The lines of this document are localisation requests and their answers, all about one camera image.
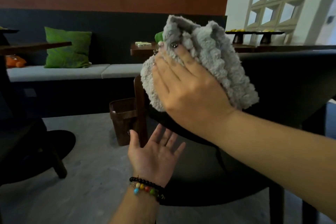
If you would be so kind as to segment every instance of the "gray towel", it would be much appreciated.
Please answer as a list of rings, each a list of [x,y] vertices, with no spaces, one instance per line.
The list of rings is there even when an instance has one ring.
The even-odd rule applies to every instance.
[[[214,21],[201,27],[183,17],[170,15],[163,30],[163,40],[168,55],[183,65],[170,47],[171,43],[182,43],[195,58],[205,67],[227,93],[230,103],[237,109],[246,109],[259,101],[258,93],[250,79],[245,75],[239,57],[226,36],[225,30]],[[152,66],[154,55],[142,66],[142,86],[148,94],[151,105],[164,112],[162,103],[154,90]]]

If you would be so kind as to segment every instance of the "floor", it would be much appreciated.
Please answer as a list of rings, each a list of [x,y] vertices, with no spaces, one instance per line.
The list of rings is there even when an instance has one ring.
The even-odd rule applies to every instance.
[[[336,113],[336,104],[329,105]],[[117,145],[109,114],[55,117],[44,122],[49,130],[64,129],[76,135],[76,145],[64,159],[68,176],[59,180],[50,169],[26,181],[2,186],[4,224],[107,224],[131,176],[128,146]],[[268,211],[268,190],[264,190],[226,205],[161,206],[157,224],[269,223]],[[301,200],[289,192],[285,223],[301,223]],[[334,222],[321,214],[320,223]]]

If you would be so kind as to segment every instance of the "bead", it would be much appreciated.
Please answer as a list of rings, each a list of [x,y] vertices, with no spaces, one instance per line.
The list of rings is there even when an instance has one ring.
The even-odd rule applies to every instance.
[[[155,189],[151,189],[149,193],[153,196],[156,196],[156,190]]]

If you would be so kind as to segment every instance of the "brown wastebasket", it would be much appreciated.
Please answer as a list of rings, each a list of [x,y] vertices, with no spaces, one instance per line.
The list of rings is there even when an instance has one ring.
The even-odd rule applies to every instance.
[[[117,141],[120,146],[128,145],[130,129],[138,132],[137,104],[135,98],[113,101],[110,103],[110,117],[113,122]]]

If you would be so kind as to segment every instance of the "left hand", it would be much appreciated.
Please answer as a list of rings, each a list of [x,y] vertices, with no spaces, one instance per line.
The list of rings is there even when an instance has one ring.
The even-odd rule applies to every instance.
[[[163,137],[159,139],[161,130],[162,125],[159,124],[144,148],[140,147],[137,132],[130,130],[128,157],[133,166],[134,177],[139,176],[164,188],[173,175],[174,167],[186,143],[183,142],[172,152],[177,135],[166,129]]]

